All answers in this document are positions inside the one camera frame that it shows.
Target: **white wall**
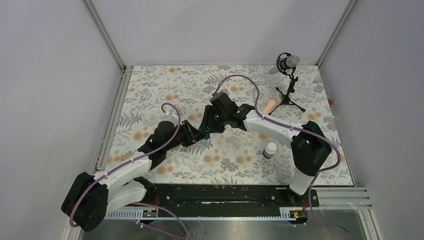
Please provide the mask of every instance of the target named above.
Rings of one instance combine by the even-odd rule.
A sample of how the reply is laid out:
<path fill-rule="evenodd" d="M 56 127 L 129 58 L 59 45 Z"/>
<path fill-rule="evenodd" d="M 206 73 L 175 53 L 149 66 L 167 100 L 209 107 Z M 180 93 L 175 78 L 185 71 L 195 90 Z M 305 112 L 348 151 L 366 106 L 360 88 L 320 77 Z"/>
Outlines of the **white wall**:
<path fill-rule="evenodd" d="M 321 68 L 385 240 L 423 239 L 424 1 L 359 1 Z"/>
<path fill-rule="evenodd" d="M 315 63 L 349 0 L 93 0 L 127 65 Z"/>
<path fill-rule="evenodd" d="M 56 240 L 120 71 L 79 0 L 2 1 L 0 38 L 0 239 Z"/>

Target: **white cable clip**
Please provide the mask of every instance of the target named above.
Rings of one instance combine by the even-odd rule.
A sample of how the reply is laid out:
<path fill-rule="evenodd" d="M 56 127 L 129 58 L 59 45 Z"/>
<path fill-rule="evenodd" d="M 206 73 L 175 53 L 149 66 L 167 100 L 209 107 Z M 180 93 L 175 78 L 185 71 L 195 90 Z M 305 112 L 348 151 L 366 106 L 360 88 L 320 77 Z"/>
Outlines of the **white cable clip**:
<path fill-rule="evenodd" d="M 104 179 L 108 179 L 109 172 L 105 170 L 105 171 L 103 171 L 103 175 L 104 175 Z"/>

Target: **orange object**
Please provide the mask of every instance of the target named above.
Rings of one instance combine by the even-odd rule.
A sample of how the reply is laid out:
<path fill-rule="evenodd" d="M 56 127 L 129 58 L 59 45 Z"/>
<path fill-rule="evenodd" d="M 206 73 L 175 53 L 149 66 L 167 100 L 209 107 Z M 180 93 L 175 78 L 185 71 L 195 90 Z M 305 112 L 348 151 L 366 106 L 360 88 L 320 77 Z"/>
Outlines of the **orange object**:
<path fill-rule="evenodd" d="M 272 96 L 268 102 L 266 103 L 265 107 L 263 108 L 262 112 L 264 114 L 269 114 L 276 106 L 278 103 L 278 98 L 276 96 Z"/>

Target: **floral patterned surface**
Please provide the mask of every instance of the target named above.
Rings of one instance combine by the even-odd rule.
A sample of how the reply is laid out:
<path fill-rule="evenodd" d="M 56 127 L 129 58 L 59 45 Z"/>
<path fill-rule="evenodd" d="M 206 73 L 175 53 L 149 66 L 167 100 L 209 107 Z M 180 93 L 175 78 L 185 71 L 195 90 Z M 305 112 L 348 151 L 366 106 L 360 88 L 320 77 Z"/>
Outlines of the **floral patterned surface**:
<path fill-rule="evenodd" d="M 259 65 L 182 65 L 182 66 L 134 66 L 125 96 L 119 123 L 113 139 L 106 169 L 128 159 L 139 148 L 160 121 L 166 119 L 161 104 L 174 104 L 187 119 L 198 128 L 205 105 L 218 83 L 231 74 L 242 74 L 253 79 L 260 89 L 259 108 L 268 99 L 287 90 L 290 79 L 282 74 L 269 75 L 272 66 Z M 295 76 L 299 81 L 292 100 L 306 109 L 280 106 L 272 115 L 294 123 L 313 120 L 319 124 L 325 136 L 343 150 L 336 130 L 323 83 L 316 66 L 301 65 Z M 220 89 L 226 92 L 237 105 L 254 105 L 255 88 L 247 80 L 233 77 Z M 269 142 L 277 144 L 277 153 L 271 159 L 262 155 Z M 317 185 L 352 185 L 352 178 L 342 155 L 340 166 L 321 173 Z M 324 167 L 336 162 L 332 151 Z M 142 176 L 154 183 L 190 184 L 288 184 L 296 167 L 292 151 L 274 139 L 240 129 L 227 128 L 222 134 L 211 134 L 188 148 L 182 146 L 167 153 L 167 159 Z"/>

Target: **black mounting plate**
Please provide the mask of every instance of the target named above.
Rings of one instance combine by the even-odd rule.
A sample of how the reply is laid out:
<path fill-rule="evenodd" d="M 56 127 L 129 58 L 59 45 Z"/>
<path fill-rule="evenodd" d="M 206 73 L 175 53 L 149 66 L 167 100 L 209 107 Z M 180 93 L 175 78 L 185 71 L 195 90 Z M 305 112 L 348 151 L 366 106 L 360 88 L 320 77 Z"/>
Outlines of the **black mounting plate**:
<path fill-rule="evenodd" d="M 154 184 L 143 203 L 159 206 L 178 217 L 280 217 L 280 207 L 302 208 L 307 194 L 295 195 L 287 185 Z M 311 191 L 312 206 L 318 207 L 317 192 Z M 171 217 L 159 211 L 158 217 Z"/>

